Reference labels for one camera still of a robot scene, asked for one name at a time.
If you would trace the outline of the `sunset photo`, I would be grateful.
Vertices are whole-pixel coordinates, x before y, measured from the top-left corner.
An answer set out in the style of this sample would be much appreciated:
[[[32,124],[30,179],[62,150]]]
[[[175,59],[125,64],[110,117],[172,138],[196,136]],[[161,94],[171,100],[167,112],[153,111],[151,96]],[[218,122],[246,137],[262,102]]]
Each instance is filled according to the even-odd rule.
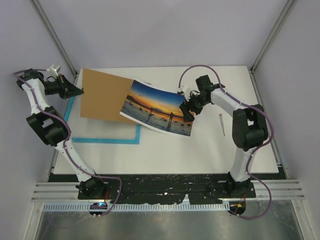
[[[191,121],[184,121],[180,105],[185,98],[174,92],[134,80],[119,114],[154,131],[190,137]]]

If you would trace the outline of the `small screwdriver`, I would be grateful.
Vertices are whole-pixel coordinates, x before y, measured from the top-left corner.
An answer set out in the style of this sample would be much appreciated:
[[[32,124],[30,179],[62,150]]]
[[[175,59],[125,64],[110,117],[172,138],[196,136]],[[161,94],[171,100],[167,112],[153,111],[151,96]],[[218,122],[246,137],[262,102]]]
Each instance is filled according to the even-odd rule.
[[[224,119],[223,119],[223,114],[222,113],[219,114],[219,122],[220,122],[220,126],[221,126],[221,130],[222,130],[223,136],[225,137],[226,133],[225,133]]]

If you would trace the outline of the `brown backing board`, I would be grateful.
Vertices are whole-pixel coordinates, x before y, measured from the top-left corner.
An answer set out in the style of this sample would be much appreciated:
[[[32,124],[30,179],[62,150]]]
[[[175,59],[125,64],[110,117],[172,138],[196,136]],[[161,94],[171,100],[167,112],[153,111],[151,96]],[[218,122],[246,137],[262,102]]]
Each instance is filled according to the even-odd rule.
[[[133,80],[88,68],[82,71],[82,118],[135,124],[120,114]]]

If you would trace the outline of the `blue picture frame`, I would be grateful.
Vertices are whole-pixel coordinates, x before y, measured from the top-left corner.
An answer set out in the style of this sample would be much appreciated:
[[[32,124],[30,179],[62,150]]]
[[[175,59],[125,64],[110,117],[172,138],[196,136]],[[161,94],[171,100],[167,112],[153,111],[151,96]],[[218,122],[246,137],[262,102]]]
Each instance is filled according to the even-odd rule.
[[[81,98],[79,96],[72,97],[68,101],[64,119],[71,129],[73,142],[125,145],[140,143],[140,125],[81,117],[80,110]]]

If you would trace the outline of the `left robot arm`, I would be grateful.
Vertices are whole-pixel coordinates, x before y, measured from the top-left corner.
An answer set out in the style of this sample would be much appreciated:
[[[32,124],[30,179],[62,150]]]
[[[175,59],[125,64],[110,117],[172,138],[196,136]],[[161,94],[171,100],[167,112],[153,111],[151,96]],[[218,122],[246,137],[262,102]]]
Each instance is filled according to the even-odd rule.
[[[103,199],[107,195],[107,186],[78,154],[72,141],[72,131],[65,119],[48,104],[48,95],[59,95],[65,100],[84,93],[59,71],[59,66],[52,65],[47,70],[30,68],[13,73],[31,107],[31,114],[26,121],[45,145],[55,148],[71,165],[79,182],[76,188],[89,198]],[[53,80],[45,78],[45,72]]]

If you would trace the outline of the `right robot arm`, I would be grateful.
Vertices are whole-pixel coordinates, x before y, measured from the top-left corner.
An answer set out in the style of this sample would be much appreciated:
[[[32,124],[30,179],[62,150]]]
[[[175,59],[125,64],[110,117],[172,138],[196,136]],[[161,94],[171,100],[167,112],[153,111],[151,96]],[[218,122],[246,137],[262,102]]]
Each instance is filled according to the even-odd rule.
[[[249,172],[255,149],[263,145],[269,133],[264,108],[260,104],[247,105],[232,96],[221,83],[214,84],[208,75],[196,79],[198,90],[178,84],[177,93],[184,96],[179,108],[184,122],[195,120],[208,105],[217,105],[232,117],[232,140],[236,146],[234,162],[227,174],[226,191],[234,198],[242,197],[250,188]]]

